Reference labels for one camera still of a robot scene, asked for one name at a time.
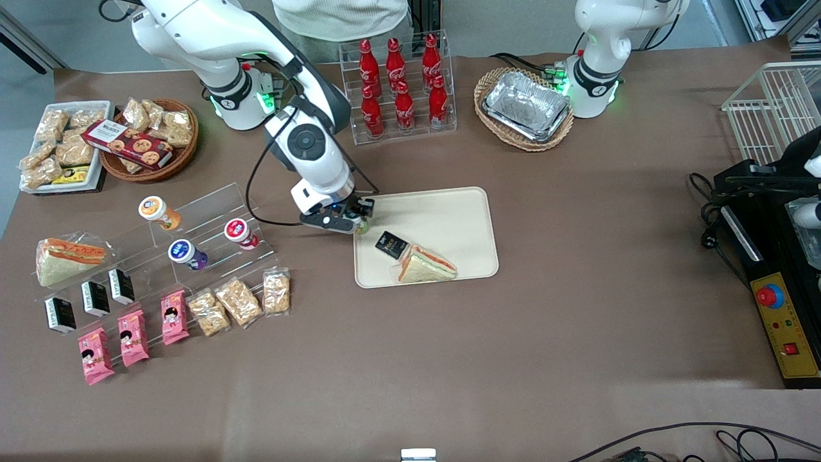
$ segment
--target white tray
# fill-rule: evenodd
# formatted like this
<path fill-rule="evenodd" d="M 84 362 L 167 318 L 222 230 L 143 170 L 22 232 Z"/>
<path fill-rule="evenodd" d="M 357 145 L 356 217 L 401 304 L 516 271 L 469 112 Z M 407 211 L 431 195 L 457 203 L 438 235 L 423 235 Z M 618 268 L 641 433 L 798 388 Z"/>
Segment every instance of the white tray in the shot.
<path fill-rule="evenodd" d="M 92 111 L 103 110 L 105 111 L 105 118 L 107 119 L 112 118 L 114 115 L 114 104 L 112 104 L 111 101 L 72 101 L 70 103 L 49 104 L 43 112 L 45 113 L 45 111 L 56 109 L 62 109 L 71 115 L 82 109 Z M 31 143 L 31 150 L 34 150 L 35 147 L 42 144 L 43 143 L 34 140 L 34 142 Z M 94 153 L 91 156 L 91 164 L 89 165 L 89 174 L 85 177 L 84 182 L 76 182 L 72 184 L 44 184 L 37 189 L 29 189 L 28 187 L 22 186 L 21 179 L 20 190 L 23 192 L 28 192 L 29 194 L 55 194 L 59 192 L 90 191 L 97 187 L 97 181 L 99 180 L 102 172 L 103 163 L 100 161 L 100 151 L 99 149 L 94 148 Z"/>
<path fill-rule="evenodd" d="M 376 205 L 370 230 L 354 235 L 354 272 L 363 289 L 410 285 L 393 280 L 390 267 L 398 262 L 375 247 L 385 231 L 448 259 L 456 266 L 454 280 L 489 278 L 498 271 L 488 195 L 481 187 L 372 198 Z"/>

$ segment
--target wicker basket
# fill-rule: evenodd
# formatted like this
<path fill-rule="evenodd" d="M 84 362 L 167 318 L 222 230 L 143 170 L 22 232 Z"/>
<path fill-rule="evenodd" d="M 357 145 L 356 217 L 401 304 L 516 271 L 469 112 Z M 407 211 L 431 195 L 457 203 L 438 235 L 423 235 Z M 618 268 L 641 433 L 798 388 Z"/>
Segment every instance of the wicker basket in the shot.
<path fill-rule="evenodd" d="M 521 133 L 513 130 L 512 128 L 508 127 L 507 125 L 499 122 L 496 119 L 489 117 L 484 111 L 482 110 L 482 101 L 484 100 L 485 96 L 490 93 L 490 91 L 496 86 L 499 82 L 499 78 L 502 77 L 502 74 L 506 72 L 523 72 L 526 76 L 533 79 L 533 81 L 548 86 L 546 80 L 542 77 L 537 76 L 533 72 L 523 71 L 521 69 L 515 69 L 513 67 L 501 67 L 499 69 L 493 70 L 488 72 L 484 75 L 481 79 L 479 79 L 479 83 L 476 85 L 476 88 L 473 90 L 473 106 L 476 110 L 476 115 L 479 116 L 479 119 L 482 120 L 485 126 L 487 126 L 494 135 L 498 136 L 500 140 L 506 142 L 510 146 L 515 146 L 521 150 L 526 150 L 528 152 L 540 152 L 548 150 L 555 145 L 559 144 L 567 133 L 570 131 L 570 128 L 573 126 L 573 109 L 570 109 L 570 112 L 567 114 L 567 117 L 562 122 L 562 125 L 553 133 L 553 137 L 547 143 L 539 144 L 535 143 L 532 140 L 527 139 Z"/>
<path fill-rule="evenodd" d="M 169 112 L 186 111 L 188 113 L 191 126 L 194 128 L 194 133 L 191 135 L 191 143 L 184 148 L 175 149 L 171 162 L 162 167 L 160 170 L 154 171 L 142 169 L 133 175 L 128 173 L 126 166 L 120 162 L 119 157 L 108 152 L 100 151 L 100 158 L 103 161 L 103 167 L 105 167 L 111 175 L 128 182 L 161 182 L 162 180 L 168 179 L 179 173 L 180 170 L 188 165 L 194 157 L 194 151 L 197 149 L 197 137 L 200 135 L 200 127 L 197 123 L 197 116 L 194 115 L 194 111 L 174 99 L 155 99 L 154 102 Z M 123 125 L 125 125 L 125 121 L 126 120 L 122 116 L 122 113 L 114 118 L 114 122 L 121 123 Z"/>

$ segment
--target red emergency stop button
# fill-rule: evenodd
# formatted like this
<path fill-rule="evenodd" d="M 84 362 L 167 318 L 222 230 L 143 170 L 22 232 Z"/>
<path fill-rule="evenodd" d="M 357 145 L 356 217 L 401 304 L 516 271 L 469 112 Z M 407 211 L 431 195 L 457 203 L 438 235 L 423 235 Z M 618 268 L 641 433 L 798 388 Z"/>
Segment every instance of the red emergency stop button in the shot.
<path fill-rule="evenodd" d="M 792 356 L 794 354 L 798 354 L 798 345 L 796 344 L 784 344 L 784 354 L 787 356 Z"/>
<path fill-rule="evenodd" d="M 765 307 L 771 307 L 773 310 L 784 305 L 784 293 L 775 284 L 767 284 L 758 289 L 755 292 L 755 299 Z"/>

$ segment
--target yellow control panel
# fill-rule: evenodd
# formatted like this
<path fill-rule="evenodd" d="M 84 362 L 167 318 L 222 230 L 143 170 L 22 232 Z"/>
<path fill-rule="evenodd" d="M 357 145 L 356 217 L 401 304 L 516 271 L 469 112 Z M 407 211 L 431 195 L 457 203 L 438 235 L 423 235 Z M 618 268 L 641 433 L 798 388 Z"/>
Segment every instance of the yellow control panel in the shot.
<path fill-rule="evenodd" d="M 781 375 L 784 378 L 819 377 L 818 364 L 804 336 L 781 273 L 754 280 L 750 287 Z"/>

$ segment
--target pink snack package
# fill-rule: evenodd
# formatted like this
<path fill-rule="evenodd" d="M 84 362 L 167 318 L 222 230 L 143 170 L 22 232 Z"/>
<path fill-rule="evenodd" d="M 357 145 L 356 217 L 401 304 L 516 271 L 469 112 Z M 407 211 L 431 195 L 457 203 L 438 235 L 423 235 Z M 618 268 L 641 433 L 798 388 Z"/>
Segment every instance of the pink snack package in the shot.
<path fill-rule="evenodd" d="M 143 310 L 130 312 L 117 319 L 120 326 L 120 353 L 122 363 L 131 364 L 149 358 L 148 338 L 145 337 L 145 319 Z"/>
<path fill-rule="evenodd" d="M 163 316 L 163 343 L 170 345 L 188 336 L 186 320 L 186 291 L 172 293 L 160 303 L 160 314 Z"/>
<path fill-rule="evenodd" d="M 80 337 L 80 355 L 83 357 L 85 381 L 93 385 L 114 374 L 108 354 L 108 337 L 102 327 Z"/>

